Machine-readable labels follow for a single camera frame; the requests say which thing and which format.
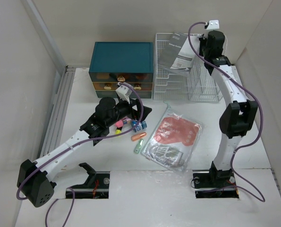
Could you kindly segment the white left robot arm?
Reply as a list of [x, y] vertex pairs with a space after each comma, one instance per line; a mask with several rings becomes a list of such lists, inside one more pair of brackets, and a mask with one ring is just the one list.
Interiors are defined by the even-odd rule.
[[91, 141], [97, 145], [104, 139], [110, 139], [109, 127], [117, 121], [129, 117], [143, 122], [151, 111], [139, 98], [129, 101], [120, 99], [118, 103], [111, 97], [102, 98], [95, 112], [69, 140], [34, 162], [27, 159], [21, 164], [17, 199], [28, 199], [36, 208], [44, 205], [54, 194], [57, 186], [55, 177], [68, 170], [68, 165], [84, 143]]

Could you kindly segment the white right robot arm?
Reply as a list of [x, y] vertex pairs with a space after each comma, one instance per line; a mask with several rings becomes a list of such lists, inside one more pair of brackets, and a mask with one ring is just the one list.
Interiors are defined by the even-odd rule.
[[207, 173], [194, 173], [195, 188], [222, 188], [233, 177], [232, 158], [239, 143], [252, 129], [258, 109], [256, 101], [250, 101], [236, 85], [229, 59], [222, 54], [224, 33], [210, 31], [200, 38], [199, 54], [204, 66], [219, 87], [226, 109], [219, 119], [222, 133], [218, 153]]

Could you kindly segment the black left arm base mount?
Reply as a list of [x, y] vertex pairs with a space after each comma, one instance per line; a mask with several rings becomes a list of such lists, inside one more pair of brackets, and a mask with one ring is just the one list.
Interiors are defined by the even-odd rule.
[[108, 199], [110, 187], [110, 172], [95, 171], [87, 163], [79, 164], [86, 173], [86, 179], [71, 186], [75, 192], [75, 199]]

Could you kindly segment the blue round plastic jar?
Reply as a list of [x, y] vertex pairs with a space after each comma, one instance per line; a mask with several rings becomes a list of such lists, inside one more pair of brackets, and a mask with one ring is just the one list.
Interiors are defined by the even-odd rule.
[[137, 121], [136, 120], [132, 120], [130, 122], [131, 126], [135, 128], [133, 129], [134, 132], [139, 132], [139, 131], [142, 131], [144, 129], [147, 128], [147, 124], [146, 124], [146, 121], [142, 121], [140, 122], [139, 124], [137, 124]]

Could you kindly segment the grey Canon setup guide booklet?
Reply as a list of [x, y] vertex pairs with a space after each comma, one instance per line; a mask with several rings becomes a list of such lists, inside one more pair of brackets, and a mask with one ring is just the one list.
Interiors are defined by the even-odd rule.
[[158, 58], [158, 65], [167, 70], [189, 71], [195, 63], [197, 57], [189, 44], [190, 41], [194, 49], [199, 52], [200, 35], [182, 34], [173, 32], [165, 44]]

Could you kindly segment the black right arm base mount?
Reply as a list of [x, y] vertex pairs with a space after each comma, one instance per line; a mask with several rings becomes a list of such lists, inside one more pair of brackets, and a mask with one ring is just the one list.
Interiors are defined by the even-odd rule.
[[235, 184], [232, 170], [218, 171], [212, 168], [209, 171], [193, 172], [193, 183], [197, 199], [238, 199], [239, 194], [236, 188], [225, 188]]

